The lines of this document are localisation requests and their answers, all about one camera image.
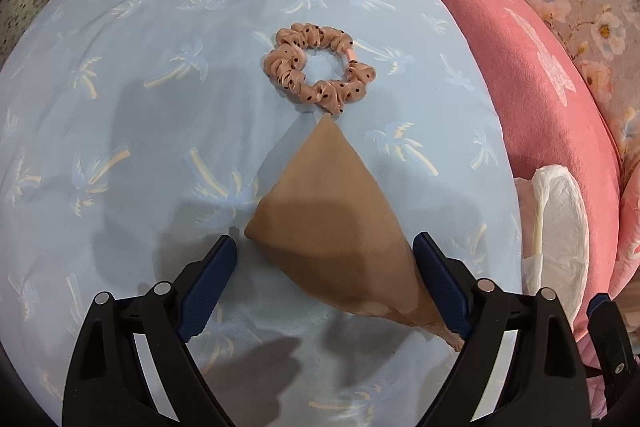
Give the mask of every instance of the beige fabric bag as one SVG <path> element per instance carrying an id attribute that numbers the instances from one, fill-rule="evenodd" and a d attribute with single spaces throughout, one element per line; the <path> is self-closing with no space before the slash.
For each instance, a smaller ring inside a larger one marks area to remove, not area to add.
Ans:
<path id="1" fill-rule="evenodd" d="M 384 194 L 329 115 L 262 198 L 244 233 L 310 296 L 424 328 L 462 348 L 422 283 Z"/>

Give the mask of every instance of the metal screw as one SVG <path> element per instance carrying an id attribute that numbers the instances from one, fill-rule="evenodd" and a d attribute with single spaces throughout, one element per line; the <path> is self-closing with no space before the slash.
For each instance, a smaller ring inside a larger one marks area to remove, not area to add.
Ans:
<path id="1" fill-rule="evenodd" d="M 492 280 L 481 279 L 478 281 L 478 288 L 480 288 L 485 293 L 491 293 L 495 290 L 495 284 Z"/>
<path id="2" fill-rule="evenodd" d="M 154 286 L 154 293 L 156 295 L 165 295 L 171 291 L 171 283 L 159 282 Z"/>
<path id="3" fill-rule="evenodd" d="M 108 300 L 109 300 L 109 294 L 107 292 L 98 293 L 98 295 L 96 295 L 94 299 L 96 304 L 104 304 Z"/>
<path id="4" fill-rule="evenodd" d="M 552 301 L 556 298 L 556 292 L 554 292 L 551 288 L 542 288 L 540 295 L 543 296 L 548 301 Z"/>

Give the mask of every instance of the light blue bedsheet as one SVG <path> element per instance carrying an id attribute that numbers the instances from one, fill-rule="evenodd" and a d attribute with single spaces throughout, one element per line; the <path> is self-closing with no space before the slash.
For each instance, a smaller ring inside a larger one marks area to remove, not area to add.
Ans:
<path id="1" fill-rule="evenodd" d="M 443 341 L 306 297 L 242 235 L 321 116 L 261 70 L 293 22 L 345 30 L 376 67 L 337 122 L 406 237 L 428 230 L 476 276 L 520 290 L 500 123 L 441 1 L 52 0 L 0 73 L 0 339 L 57 421 L 93 296 L 173 280 L 220 233 L 238 241 L 238 269 L 189 348 L 238 425 L 412 426 L 445 380 Z M 305 73 L 343 69 L 311 52 Z"/>

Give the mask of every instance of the hair tie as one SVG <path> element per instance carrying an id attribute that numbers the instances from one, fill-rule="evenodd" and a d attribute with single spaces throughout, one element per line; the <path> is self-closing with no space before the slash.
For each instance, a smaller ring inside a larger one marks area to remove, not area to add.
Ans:
<path id="1" fill-rule="evenodd" d="M 330 26 L 293 23 L 276 33 L 277 47 L 263 62 L 264 72 L 283 90 L 299 97 L 302 103 L 315 103 L 331 114 L 342 112 L 345 102 L 356 102 L 367 94 L 367 84 L 376 77 L 376 70 L 356 60 L 353 39 Z M 313 86 L 305 84 L 302 72 L 306 65 L 307 48 L 332 52 L 347 59 L 345 80 L 318 80 Z"/>

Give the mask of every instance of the pink blanket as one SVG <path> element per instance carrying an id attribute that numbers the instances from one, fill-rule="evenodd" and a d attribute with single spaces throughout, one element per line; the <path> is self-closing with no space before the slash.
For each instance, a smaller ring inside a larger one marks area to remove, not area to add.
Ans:
<path id="1" fill-rule="evenodd" d="M 560 164 L 574 175 L 588 213 L 586 306 L 609 290 L 616 261 L 620 169 L 615 143 L 570 58 L 523 0 L 442 0 L 464 33 L 504 130 L 514 176 Z"/>

